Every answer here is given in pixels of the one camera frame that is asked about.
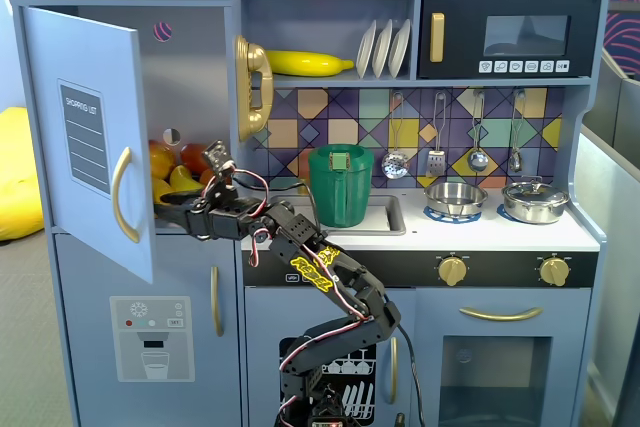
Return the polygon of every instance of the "toy kitchen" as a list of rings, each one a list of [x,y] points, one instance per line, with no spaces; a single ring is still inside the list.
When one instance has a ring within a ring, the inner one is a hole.
[[[401,314],[413,352],[395,330],[322,366],[359,425],[577,427],[606,239],[573,178],[607,3],[13,0],[75,425],[272,426],[291,343],[344,315],[275,238],[154,215],[211,184],[159,184],[158,156],[166,179],[221,140]]]

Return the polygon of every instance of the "cup icon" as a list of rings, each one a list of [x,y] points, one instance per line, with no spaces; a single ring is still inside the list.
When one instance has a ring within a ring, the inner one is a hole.
[[[149,380],[166,379],[169,374],[168,352],[143,352],[142,363]]]

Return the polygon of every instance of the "circular hole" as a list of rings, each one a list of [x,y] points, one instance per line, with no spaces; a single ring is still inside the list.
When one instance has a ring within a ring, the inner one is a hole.
[[[153,26],[153,36],[159,42],[166,42],[173,35],[171,26],[166,22],[157,22]]]
[[[176,129],[167,129],[162,133],[162,140],[169,145],[178,145],[180,143],[180,132]]]

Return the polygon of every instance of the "white countertop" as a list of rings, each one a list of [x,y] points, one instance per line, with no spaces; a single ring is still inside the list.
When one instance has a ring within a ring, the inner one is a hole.
[[[394,195],[400,202],[407,229],[404,235],[350,235],[331,233],[328,240],[347,250],[503,250],[598,252],[600,244],[574,217],[569,208],[560,220],[548,225],[530,225],[503,218],[499,189],[487,190],[489,198],[482,215],[469,223],[443,223],[428,218],[422,189],[373,189],[371,195]],[[250,249],[250,239],[242,241]],[[266,250],[269,242],[259,245]]]

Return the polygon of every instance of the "yellow bean bag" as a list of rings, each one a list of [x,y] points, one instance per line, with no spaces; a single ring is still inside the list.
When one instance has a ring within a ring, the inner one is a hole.
[[[0,113],[0,241],[44,227],[27,109]]]

